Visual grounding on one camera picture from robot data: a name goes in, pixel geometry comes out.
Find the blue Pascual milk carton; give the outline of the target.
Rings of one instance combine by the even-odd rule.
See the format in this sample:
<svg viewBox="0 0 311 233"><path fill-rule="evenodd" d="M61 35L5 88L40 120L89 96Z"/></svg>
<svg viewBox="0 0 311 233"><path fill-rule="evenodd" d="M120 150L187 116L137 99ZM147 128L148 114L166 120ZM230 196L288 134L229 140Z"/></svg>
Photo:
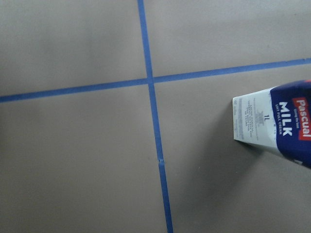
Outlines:
<svg viewBox="0 0 311 233"><path fill-rule="evenodd" d="M311 82L234 97L233 138L311 166Z"/></svg>

